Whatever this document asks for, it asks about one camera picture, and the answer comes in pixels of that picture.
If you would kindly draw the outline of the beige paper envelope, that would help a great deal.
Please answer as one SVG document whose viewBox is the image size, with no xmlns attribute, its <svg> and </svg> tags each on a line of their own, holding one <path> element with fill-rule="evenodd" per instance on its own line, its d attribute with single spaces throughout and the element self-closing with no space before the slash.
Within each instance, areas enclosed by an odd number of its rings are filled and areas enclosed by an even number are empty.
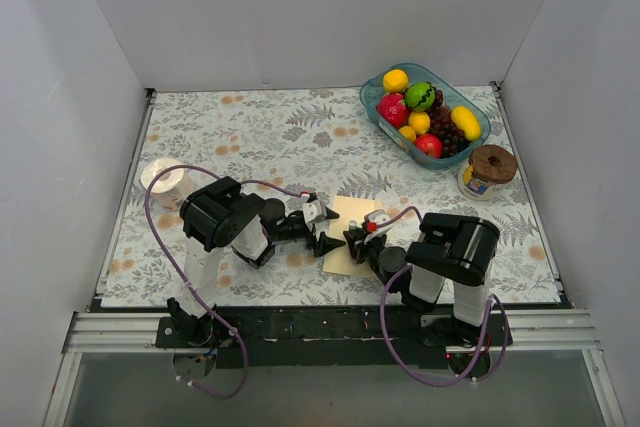
<svg viewBox="0 0 640 427">
<path fill-rule="evenodd" d="M 330 209 L 339 217 L 330 221 L 327 235 L 329 238 L 345 241 L 345 245 L 333 249 L 324 256 L 323 271 L 325 273 L 364 279 L 375 276 L 366 262 L 358 263 L 353 259 L 351 241 L 358 239 L 358 229 L 362 227 L 364 217 L 382 208 L 383 203 L 379 200 L 340 195 L 333 197 Z"/>
</svg>

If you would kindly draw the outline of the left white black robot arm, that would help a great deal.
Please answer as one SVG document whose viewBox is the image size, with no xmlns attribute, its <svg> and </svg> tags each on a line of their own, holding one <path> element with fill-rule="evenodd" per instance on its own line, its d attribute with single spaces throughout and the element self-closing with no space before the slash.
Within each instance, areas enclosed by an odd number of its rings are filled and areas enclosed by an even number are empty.
<svg viewBox="0 0 640 427">
<path fill-rule="evenodd" d="M 245 194 L 239 182 L 223 177 L 186 198 L 180 209 L 187 238 L 182 270 L 186 282 L 167 305 L 178 334 L 188 345 L 203 346 L 216 335 L 207 310 L 215 305 L 215 284 L 227 248 L 258 269 L 270 260 L 280 242 L 302 241 L 316 258 L 346 244 L 317 229 L 319 223 L 335 220 L 339 214 L 314 193 L 303 192 L 299 197 L 301 208 L 287 212 L 280 199 Z"/>
</svg>

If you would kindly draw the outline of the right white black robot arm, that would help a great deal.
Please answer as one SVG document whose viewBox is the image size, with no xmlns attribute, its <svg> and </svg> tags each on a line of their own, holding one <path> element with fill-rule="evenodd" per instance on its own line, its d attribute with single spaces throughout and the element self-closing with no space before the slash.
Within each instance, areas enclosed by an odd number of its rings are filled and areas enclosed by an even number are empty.
<svg viewBox="0 0 640 427">
<path fill-rule="evenodd" d="M 489 331 L 484 313 L 499 228 L 478 217 L 428 213 L 420 222 L 419 238 L 402 248 L 387 244 L 391 227 L 382 210 L 367 214 L 360 224 L 352 221 L 343 232 L 351 259 L 367 264 L 404 305 L 423 313 L 433 310 L 444 283 L 451 281 L 451 319 L 436 321 L 427 331 L 434 342 L 445 336 L 469 345 L 479 342 Z"/>
</svg>

